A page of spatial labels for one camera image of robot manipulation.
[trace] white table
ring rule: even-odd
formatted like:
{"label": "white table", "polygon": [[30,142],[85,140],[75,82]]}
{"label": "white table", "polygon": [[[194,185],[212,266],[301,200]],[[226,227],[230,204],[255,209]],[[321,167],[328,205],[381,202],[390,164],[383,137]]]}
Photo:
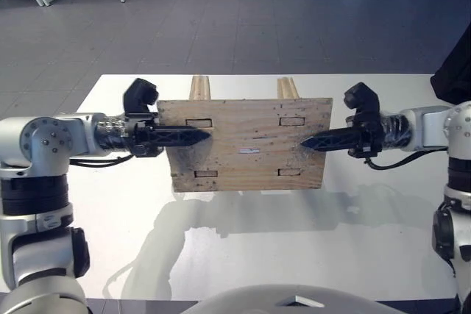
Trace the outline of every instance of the white table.
{"label": "white table", "polygon": [[[188,98],[189,75],[140,77],[157,85],[161,99]],[[211,97],[275,98],[277,77],[210,76]],[[121,113],[122,93],[134,78],[102,76],[79,111]],[[296,75],[294,81],[301,97],[333,97],[334,128],[353,113],[343,93],[356,82],[394,113],[443,104],[428,78]],[[376,162],[404,156],[386,151]],[[71,167],[74,224],[85,229],[92,259],[80,282],[89,297],[126,299],[200,300],[263,283],[318,285],[373,300],[454,297],[452,272],[431,248],[432,215],[446,180],[441,152],[383,172],[345,151],[330,152],[320,190],[247,193],[174,194],[166,155],[106,169]]]}

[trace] plywood board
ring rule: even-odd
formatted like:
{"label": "plywood board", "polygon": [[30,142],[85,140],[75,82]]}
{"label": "plywood board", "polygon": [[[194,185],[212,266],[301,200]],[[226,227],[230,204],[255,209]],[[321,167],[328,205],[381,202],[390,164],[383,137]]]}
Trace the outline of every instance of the plywood board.
{"label": "plywood board", "polygon": [[174,190],[320,188],[325,153],[300,143],[329,129],[332,99],[158,101],[164,125],[211,133],[201,143],[167,148]]}

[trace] gray floor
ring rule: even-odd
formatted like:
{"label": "gray floor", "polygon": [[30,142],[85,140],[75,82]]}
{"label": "gray floor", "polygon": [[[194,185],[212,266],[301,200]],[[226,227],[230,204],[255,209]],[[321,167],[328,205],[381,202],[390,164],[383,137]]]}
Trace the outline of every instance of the gray floor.
{"label": "gray floor", "polygon": [[0,117],[75,110],[101,74],[432,73],[470,0],[0,1]]}

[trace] black cloth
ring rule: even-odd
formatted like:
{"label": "black cloth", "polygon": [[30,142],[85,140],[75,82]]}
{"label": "black cloth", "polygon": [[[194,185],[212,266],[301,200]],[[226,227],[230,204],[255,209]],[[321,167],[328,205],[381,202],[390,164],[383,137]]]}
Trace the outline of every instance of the black cloth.
{"label": "black cloth", "polygon": [[471,100],[471,24],[455,48],[431,77],[437,98],[451,104]]}

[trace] white label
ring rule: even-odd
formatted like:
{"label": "white label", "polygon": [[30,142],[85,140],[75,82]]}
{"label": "white label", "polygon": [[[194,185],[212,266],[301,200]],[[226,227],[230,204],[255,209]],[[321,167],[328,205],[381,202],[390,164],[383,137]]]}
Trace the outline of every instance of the white label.
{"label": "white label", "polygon": [[238,150],[239,154],[258,154],[259,152],[260,149],[256,149],[255,147],[243,147]]}

